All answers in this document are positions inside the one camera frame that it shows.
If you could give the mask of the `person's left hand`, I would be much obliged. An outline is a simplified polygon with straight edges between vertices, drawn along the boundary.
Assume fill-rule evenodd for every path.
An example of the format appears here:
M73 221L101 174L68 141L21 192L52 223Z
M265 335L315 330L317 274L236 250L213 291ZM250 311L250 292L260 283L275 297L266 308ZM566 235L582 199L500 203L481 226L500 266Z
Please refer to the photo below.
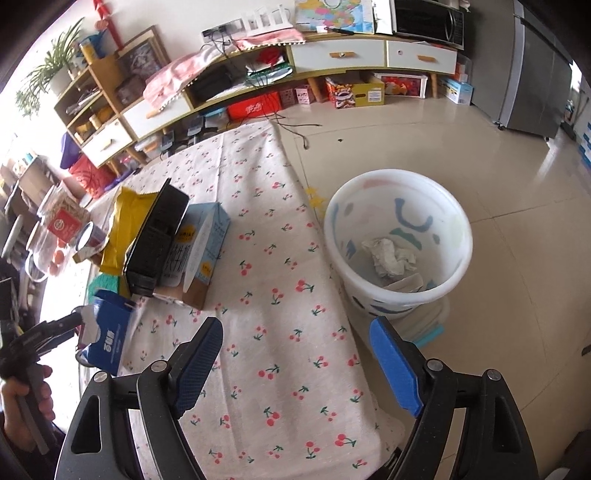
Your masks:
M52 422L55 419L53 411L52 391L47 382L40 387L41 399L38 401L38 409L45 419ZM6 437L20 450L32 452L36 448L35 440L27 427L19 406L18 399L29 393L29 387L16 379L7 379L1 389L2 406L4 411L4 432Z

